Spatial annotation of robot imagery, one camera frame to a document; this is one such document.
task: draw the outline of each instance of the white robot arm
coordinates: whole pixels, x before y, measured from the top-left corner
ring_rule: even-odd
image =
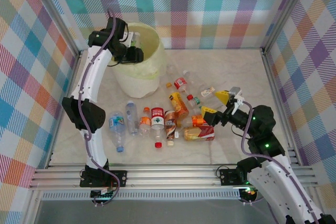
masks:
[[[276,123],[272,109],[264,105],[252,108],[240,94],[237,87],[216,92],[227,107],[223,113],[202,107],[203,119],[209,125],[220,122],[225,126],[229,122],[244,131],[241,150],[250,157],[239,161],[232,174],[240,184],[251,184],[261,192],[278,223],[334,224],[333,217],[322,213],[292,171],[285,150],[272,132]],[[243,103],[250,107],[249,114],[238,109]],[[251,153],[244,150],[247,134]]]
[[[120,183],[115,173],[109,171],[101,135],[106,114],[96,103],[103,74],[112,57],[117,64],[143,61],[142,50],[132,46],[140,35],[125,33],[126,27],[121,19],[109,18],[106,29],[92,32],[79,82],[71,96],[62,100],[62,106],[86,144],[87,163],[81,173],[81,187],[111,187],[113,178],[118,186]]]

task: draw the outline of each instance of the white bin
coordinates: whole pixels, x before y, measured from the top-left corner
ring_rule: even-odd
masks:
[[[153,94],[165,73],[166,53],[157,32],[143,23],[128,23],[129,31],[140,33],[144,54],[141,63],[119,64],[113,72],[121,89],[130,97],[142,98]]]

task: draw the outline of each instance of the white bottle cap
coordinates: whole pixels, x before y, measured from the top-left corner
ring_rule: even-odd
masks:
[[[173,146],[174,141],[173,140],[167,140],[167,146]]]

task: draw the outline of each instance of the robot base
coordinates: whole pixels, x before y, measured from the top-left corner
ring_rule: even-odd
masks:
[[[105,163],[104,169],[109,170],[109,161]],[[111,170],[111,173],[115,174],[120,181],[120,187],[126,186],[127,180],[127,171],[126,170]],[[101,169],[94,169],[89,167],[88,165],[85,166],[85,169],[82,171],[81,180],[79,183],[80,187],[117,187],[117,181],[110,176],[109,174],[105,173]]]

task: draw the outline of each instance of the colorful plaid pattern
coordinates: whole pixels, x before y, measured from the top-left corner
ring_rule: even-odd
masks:
[[[260,47],[275,0],[54,0],[79,48],[106,25],[107,8],[126,21],[154,27],[165,48]]]
[[[336,213],[336,0],[299,0],[270,61],[303,163]]]
[[[40,0],[0,0],[0,223],[18,223],[75,58]]]
[[[290,3],[290,0],[282,0],[281,1],[281,4],[279,5],[278,7],[278,10],[272,20],[272,23],[270,24],[270,26],[268,27],[268,30],[266,32],[266,36],[264,37],[264,40],[262,41],[262,45],[261,47],[264,47],[267,40],[269,39],[269,36],[271,35],[272,31],[273,31],[273,28],[274,26],[276,25],[276,23],[278,22],[279,20],[279,17],[281,17],[282,15],[282,11],[285,9],[285,7]]]

